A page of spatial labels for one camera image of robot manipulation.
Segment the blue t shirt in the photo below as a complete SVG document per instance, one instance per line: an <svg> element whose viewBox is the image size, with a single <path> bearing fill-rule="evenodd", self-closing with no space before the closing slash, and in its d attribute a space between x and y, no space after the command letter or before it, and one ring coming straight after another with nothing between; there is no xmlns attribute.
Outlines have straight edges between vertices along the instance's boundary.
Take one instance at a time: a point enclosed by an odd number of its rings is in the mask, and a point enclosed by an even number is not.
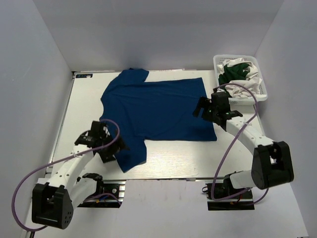
<svg viewBox="0 0 317 238"><path fill-rule="evenodd" d="M213 124L193 116L206 97L202 78L147 82L149 72L127 69L112 80L101 96L101 120L111 119L109 130L120 135L129 148L115 157L125 173L145 163L145 140L216 141Z"/></svg>

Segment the dark green t shirt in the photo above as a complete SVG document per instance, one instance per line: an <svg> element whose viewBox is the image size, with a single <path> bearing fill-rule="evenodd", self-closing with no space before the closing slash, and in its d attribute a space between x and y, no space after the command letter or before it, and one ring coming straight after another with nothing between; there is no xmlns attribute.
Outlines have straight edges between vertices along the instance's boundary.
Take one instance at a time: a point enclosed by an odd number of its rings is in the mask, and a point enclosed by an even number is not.
<svg viewBox="0 0 317 238"><path fill-rule="evenodd" d="M218 77L219 84L227 84L234 80L246 80L247 74L250 72L249 66L248 63L239 63L230 67L225 65L223 67L224 72Z"/></svg>

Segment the white t shirt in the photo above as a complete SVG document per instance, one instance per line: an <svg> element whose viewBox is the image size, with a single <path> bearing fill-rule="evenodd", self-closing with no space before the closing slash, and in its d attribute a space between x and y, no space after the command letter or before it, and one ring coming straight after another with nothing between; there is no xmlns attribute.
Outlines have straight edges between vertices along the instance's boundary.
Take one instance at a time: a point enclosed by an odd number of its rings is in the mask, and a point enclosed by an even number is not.
<svg viewBox="0 0 317 238"><path fill-rule="evenodd" d="M246 80L234 80L230 81L229 85L225 86L225 91L232 97L232 98L251 98L252 92L254 96L260 95L260 85L263 82L262 78L260 77L258 68L254 65L253 62L249 60L244 60L243 58L233 59L235 64L239 63L248 63L249 66L249 73L247 74Z"/></svg>

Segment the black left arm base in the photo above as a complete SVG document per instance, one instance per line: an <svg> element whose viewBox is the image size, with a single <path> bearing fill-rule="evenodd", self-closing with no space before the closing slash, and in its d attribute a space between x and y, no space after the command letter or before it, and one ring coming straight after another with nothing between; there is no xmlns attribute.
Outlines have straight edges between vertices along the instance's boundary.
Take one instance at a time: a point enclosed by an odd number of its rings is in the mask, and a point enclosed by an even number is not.
<svg viewBox="0 0 317 238"><path fill-rule="evenodd" d="M96 192L90 195L78 207L85 208L119 208L123 202L125 181L104 180L97 173L86 173L83 179L90 179L97 184Z"/></svg>

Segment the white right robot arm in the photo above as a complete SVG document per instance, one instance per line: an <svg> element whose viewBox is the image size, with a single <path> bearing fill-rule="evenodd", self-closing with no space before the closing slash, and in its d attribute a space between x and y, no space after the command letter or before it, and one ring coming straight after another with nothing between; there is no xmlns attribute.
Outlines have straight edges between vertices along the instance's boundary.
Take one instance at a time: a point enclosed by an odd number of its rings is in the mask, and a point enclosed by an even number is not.
<svg viewBox="0 0 317 238"><path fill-rule="evenodd" d="M224 92L213 93L210 99L201 97L193 115L216 123L253 155L250 170L225 176L223 190L228 197L236 197L243 188L267 189L294 180L289 145L262 135L240 112L231 110L228 96Z"/></svg>

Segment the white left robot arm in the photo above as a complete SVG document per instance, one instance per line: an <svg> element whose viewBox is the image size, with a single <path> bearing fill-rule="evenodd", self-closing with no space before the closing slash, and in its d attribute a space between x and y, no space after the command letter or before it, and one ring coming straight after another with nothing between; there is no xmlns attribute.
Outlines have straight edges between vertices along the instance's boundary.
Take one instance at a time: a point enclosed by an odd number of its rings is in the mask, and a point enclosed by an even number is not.
<svg viewBox="0 0 317 238"><path fill-rule="evenodd" d="M120 129L110 119L93 121L91 128L75 140L70 156L44 184L32 191L32 222L46 227L66 229L74 210L85 201L104 196L103 177L83 172L95 157L102 161L113 159L127 149Z"/></svg>

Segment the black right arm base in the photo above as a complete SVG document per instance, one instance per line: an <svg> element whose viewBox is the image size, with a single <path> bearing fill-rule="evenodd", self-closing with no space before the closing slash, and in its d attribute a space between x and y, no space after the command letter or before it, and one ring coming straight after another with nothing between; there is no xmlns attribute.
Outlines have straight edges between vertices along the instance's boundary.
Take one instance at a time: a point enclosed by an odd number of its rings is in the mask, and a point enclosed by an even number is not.
<svg viewBox="0 0 317 238"><path fill-rule="evenodd" d="M252 204L253 194L250 190L235 197L223 199L224 197L234 195L244 190L243 188L234 189L229 180L229 175L217 179L215 182L213 195L215 199L220 199L220 201L215 201L212 199L211 187L212 181L208 180L208 182L202 188L202 193L207 196L207 205L209 211L243 211L255 209L254 204Z"/></svg>

